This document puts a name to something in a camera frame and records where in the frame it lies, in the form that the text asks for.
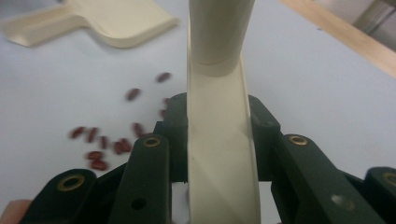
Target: bean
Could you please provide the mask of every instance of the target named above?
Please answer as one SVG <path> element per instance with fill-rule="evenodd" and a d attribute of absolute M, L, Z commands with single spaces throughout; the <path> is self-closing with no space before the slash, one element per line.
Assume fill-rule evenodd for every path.
<path fill-rule="evenodd" d="M 75 130 L 73 130 L 70 133 L 70 138 L 77 138 L 79 137 L 82 133 L 84 133 L 85 127 L 77 127 Z"/>
<path fill-rule="evenodd" d="M 157 82 L 165 82 L 167 79 L 171 77 L 171 74 L 166 72 L 166 73 L 161 73 L 157 76 Z"/>
<path fill-rule="evenodd" d="M 142 137 L 143 134 L 145 133 L 143 126 L 140 123 L 133 123 L 132 130 L 136 137 Z"/>
<path fill-rule="evenodd" d="M 165 118 L 165 113 L 166 113 L 166 110 L 160 110 L 160 116 L 161 116 L 161 118 Z"/>
<path fill-rule="evenodd" d="M 107 162 L 101 161 L 101 160 L 96 160 L 91 162 L 91 168 L 93 170 L 100 170 L 100 171 L 105 171 L 107 170 Z"/>
<path fill-rule="evenodd" d="M 103 158 L 103 153 L 100 151 L 91 151 L 87 153 L 87 160 L 97 161 Z"/>
<path fill-rule="evenodd" d="M 90 131 L 90 133 L 88 134 L 88 137 L 87 137 L 87 142 L 88 143 L 93 142 L 93 140 L 95 139 L 95 136 L 96 136 L 96 134 L 98 132 L 99 132 L 98 128 L 91 128 L 91 131 Z"/>
<path fill-rule="evenodd" d="M 129 143 L 128 139 L 121 138 L 120 142 L 122 143 L 122 151 L 123 152 L 132 151 L 132 146 L 131 146 L 131 143 Z"/>
<path fill-rule="evenodd" d="M 123 150 L 122 150 L 122 143 L 121 143 L 121 142 L 115 142 L 114 145 L 113 145 L 113 147 L 114 147 L 114 152 L 115 152 L 117 155 L 120 155 L 120 154 L 123 152 Z"/>
<path fill-rule="evenodd" d="M 107 137 L 106 136 L 101 136 L 100 137 L 100 148 L 101 149 L 106 149 L 107 148 Z"/>
<path fill-rule="evenodd" d="M 128 93 L 126 94 L 126 99 L 128 101 L 132 101 L 134 100 L 139 94 L 140 94 L 141 90 L 135 88 L 135 89 L 131 89 L 130 91 L 128 91 Z"/>

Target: cream plastic tray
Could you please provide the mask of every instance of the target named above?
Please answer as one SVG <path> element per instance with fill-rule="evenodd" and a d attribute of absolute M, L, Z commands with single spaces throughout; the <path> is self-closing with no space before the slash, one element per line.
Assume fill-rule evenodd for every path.
<path fill-rule="evenodd" d="M 1 28 L 10 41 L 27 47 L 79 27 L 90 27 L 108 45 L 129 48 L 177 23 L 177 18 L 150 0 L 69 0 L 6 21 Z"/>

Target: wooden board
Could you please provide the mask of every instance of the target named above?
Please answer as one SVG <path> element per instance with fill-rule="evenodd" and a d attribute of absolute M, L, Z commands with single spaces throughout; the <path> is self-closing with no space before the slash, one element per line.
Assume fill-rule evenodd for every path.
<path fill-rule="evenodd" d="M 315 25 L 355 50 L 359 55 L 396 77 L 396 53 L 333 15 L 326 8 L 309 0 L 280 0 Z"/>

